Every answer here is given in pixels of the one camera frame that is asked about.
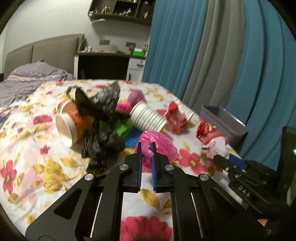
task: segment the gray plastic bin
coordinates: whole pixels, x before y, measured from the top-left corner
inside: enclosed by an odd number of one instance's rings
[[[218,132],[227,137],[227,141],[232,147],[235,147],[248,133],[247,128],[241,121],[221,107],[202,105],[200,116],[205,121],[216,126]]]

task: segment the wall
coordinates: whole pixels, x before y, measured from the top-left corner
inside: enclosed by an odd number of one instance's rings
[[[144,47],[150,27],[114,20],[91,26],[87,15],[90,4],[91,0],[26,0],[9,21],[3,59],[10,51],[34,41],[66,34],[87,34],[88,31],[87,43],[95,51],[127,53],[127,41]],[[100,46],[100,39],[109,39],[110,45]]]
[[[2,59],[3,59],[3,47],[4,47],[4,40],[6,36],[6,30],[7,30],[8,24],[3,29],[1,35],[0,35],[0,73],[2,73]]]

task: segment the white paper cup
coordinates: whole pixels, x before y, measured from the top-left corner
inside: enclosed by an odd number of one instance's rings
[[[57,114],[68,113],[77,110],[76,105],[70,99],[63,99],[56,106]]]
[[[140,101],[131,111],[131,123],[141,131],[160,132],[167,123],[166,118],[151,110],[144,101]]]
[[[185,105],[181,100],[176,98],[174,102],[178,105],[178,108],[181,112],[185,114],[186,121],[190,121],[192,116],[194,115],[194,111],[191,110],[187,105]]]
[[[67,147],[71,147],[83,137],[85,132],[91,129],[91,122],[89,116],[81,116],[78,110],[56,116],[57,131]]]

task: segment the silver rivet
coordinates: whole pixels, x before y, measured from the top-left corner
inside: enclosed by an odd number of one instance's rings
[[[119,169],[120,170],[127,170],[128,169],[128,165],[127,164],[121,164],[120,166],[119,166]]]
[[[207,180],[209,179],[209,176],[208,176],[207,174],[201,174],[201,175],[200,175],[200,179],[201,179],[202,181],[207,181]]]
[[[90,180],[93,179],[93,178],[94,178],[94,175],[92,175],[92,174],[86,174],[86,175],[84,176],[84,179],[87,180],[87,181],[90,181]]]
[[[174,166],[171,165],[171,164],[168,164],[168,165],[165,166],[165,169],[168,170],[168,171],[171,171],[171,170],[174,169]]]

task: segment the beige headboard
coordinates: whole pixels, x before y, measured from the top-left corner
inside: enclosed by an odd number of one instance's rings
[[[83,34],[43,39],[9,52],[4,66],[4,79],[17,67],[43,59],[49,65],[74,73],[74,56]]]

